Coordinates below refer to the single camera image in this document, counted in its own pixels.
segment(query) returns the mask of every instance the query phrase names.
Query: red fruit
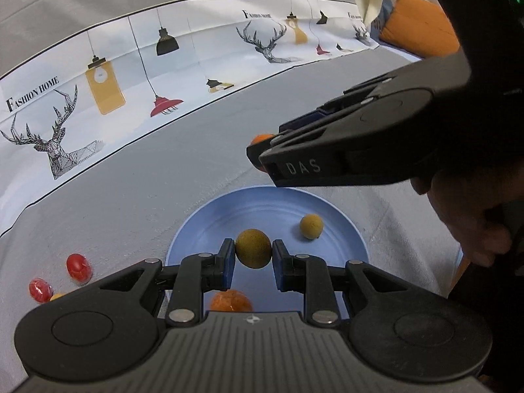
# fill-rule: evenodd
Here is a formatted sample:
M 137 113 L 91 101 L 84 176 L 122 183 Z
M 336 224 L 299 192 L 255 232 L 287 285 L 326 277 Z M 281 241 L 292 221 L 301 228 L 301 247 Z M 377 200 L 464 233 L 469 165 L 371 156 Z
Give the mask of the red fruit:
M 87 283 L 93 275 L 93 269 L 81 254 L 71 254 L 65 263 L 69 276 L 76 282 Z
M 36 278 L 29 283 L 29 293 L 39 303 L 47 303 L 53 296 L 53 289 L 45 280 Z

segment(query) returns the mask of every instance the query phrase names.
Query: orange cushion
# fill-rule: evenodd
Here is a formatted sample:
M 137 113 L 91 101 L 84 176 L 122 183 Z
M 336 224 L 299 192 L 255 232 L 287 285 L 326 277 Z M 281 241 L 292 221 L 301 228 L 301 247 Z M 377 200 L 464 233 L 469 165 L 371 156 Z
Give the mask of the orange cushion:
M 446 56 L 459 47 L 444 11 L 427 0 L 397 0 L 379 38 L 421 57 Z

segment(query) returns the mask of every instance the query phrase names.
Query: green-yellow round fruit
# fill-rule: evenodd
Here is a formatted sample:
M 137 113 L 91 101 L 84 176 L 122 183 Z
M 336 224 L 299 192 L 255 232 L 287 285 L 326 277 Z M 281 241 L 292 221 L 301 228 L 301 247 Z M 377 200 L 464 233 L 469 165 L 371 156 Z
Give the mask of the green-yellow round fruit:
M 247 229 L 237 236 L 235 252 L 243 265 L 251 269 L 261 269 L 271 261 L 271 241 L 264 232 Z
M 308 239 L 317 239 L 324 230 L 324 222 L 318 214 L 306 214 L 300 220 L 300 233 Z

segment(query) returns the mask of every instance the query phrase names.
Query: silver screw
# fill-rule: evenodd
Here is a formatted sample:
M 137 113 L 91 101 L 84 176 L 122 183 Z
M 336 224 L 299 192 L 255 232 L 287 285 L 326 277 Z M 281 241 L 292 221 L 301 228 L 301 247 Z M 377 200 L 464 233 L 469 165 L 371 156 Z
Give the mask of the silver screw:
M 195 318 L 195 314 L 189 309 L 175 309 L 169 312 L 169 319 L 173 322 L 189 322 Z
M 339 318 L 339 316 L 331 310 L 317 310 L 311 317 L 315 322 L 326 325 L 336 322 Z

